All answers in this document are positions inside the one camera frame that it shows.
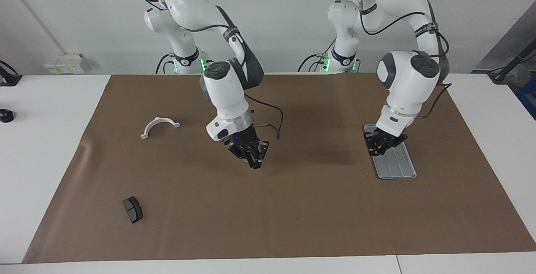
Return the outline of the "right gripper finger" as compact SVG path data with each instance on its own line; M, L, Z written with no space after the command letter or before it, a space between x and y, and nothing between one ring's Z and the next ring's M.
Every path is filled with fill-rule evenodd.
M269 148L269 142L259 142L256 152L256 167L262 167L262 161L264 160Z
M249 167L251 167L252 169L256 169L256 160L254 157L251 156L250 152L237 150L234 153L239 159L245 160L248 163Z

